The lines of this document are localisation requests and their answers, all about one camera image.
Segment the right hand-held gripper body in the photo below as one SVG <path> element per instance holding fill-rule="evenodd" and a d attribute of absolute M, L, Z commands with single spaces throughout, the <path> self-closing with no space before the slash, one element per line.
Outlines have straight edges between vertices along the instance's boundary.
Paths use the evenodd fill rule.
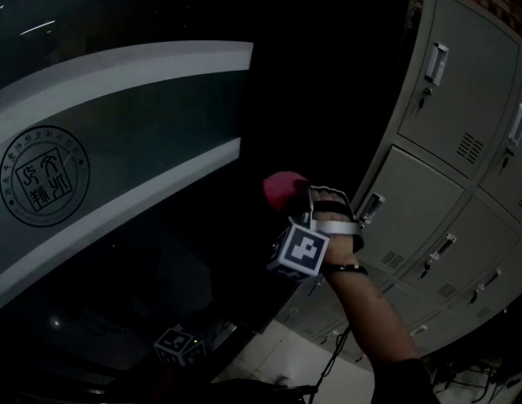
<path fill-rule="evenodd" d="M 287 279 L 316 277 L 329 244 L 329 237 L 310 228 L 310 222 L 289 217 L 289 225 L 273 244 L 267 270 Z"/>

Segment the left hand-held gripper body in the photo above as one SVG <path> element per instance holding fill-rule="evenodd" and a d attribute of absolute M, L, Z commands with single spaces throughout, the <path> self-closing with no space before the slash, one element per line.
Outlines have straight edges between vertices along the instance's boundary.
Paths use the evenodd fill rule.
<path fill-rule="evenodd" d="M 180 369 L 189 369 L 205 359 L 204 342 L 191 334 L 169 328 L 153 347 L 161 362 Z"/>

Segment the red cleaning cloth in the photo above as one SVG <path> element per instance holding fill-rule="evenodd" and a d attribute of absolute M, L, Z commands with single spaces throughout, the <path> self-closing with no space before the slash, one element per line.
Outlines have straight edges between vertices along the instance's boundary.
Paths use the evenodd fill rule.
<path fill-rule="evenodd" d="M 309 182 L 299 173 L 282 171 L 263 181 L 264 196 L 275 212 L 289 212 L 308 204 Z"/>

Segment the person's right forearm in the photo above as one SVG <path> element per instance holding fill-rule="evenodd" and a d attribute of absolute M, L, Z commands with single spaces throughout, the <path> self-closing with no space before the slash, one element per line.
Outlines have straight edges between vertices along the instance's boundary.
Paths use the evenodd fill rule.
<path fill-rule="evenodd" d="M 325 278 L 342 304 L 355 341 L 374 368 L 418 357 L 403 320 L 367 275 L 344 271 Z"/>

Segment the glass door with frosted band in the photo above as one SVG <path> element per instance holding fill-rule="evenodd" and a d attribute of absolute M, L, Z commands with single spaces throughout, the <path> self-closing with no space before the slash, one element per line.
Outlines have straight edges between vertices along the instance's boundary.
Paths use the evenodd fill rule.
<path fill-rule="evenodd" d="M 234 161 L 250 0 L 0 0 L 0 310 Z"/>

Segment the person's right hand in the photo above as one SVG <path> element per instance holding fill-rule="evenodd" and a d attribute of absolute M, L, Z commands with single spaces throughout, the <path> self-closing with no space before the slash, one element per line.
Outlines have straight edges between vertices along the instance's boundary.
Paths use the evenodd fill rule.
<path fill-rule="evenodd" d="M 345 194 L 327 187 L 310 187 L 317 191 L 315 230 L 329 237 L 322 265 L 359 265 L 356 252 L 364 246 L 364 242 Z"/>

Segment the black wrist band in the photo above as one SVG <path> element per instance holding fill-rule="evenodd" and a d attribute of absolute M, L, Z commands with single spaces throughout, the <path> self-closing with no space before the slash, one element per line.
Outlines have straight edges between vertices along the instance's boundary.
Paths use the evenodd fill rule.
<path fill-rule="evenodd" d="M 363 274 L 368 275 L 368 271 L 363 266 L 357 264 L 346 264 L 346 265 L 338 265 L 338 264 L 324 264 L 322 266 L 322 273 L 326 274 L 336 274 L 336 273 L 355 273 L 355 274 Z"/>

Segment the person's black top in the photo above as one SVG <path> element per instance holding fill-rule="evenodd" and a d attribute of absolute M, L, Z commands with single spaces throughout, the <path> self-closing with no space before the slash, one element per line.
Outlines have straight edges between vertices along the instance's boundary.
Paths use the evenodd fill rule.
<path fill-rule="evenodd" d="M 153 392 L 148 404 L 306 404 L 298 392 L 259 380 L 225 380 Z M 419 359 L 378 367 L 370 404 L 440 404 Z"/>

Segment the grey metal locker cabinet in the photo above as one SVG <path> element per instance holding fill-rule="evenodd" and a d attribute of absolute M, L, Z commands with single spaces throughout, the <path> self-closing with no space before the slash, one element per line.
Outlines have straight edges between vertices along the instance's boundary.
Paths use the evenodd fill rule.
<path fill-rule="evenodd" d="M 522 0 L 423 0 L 352 206 L 359 260 L 420 354 L 522 293 Z"/>

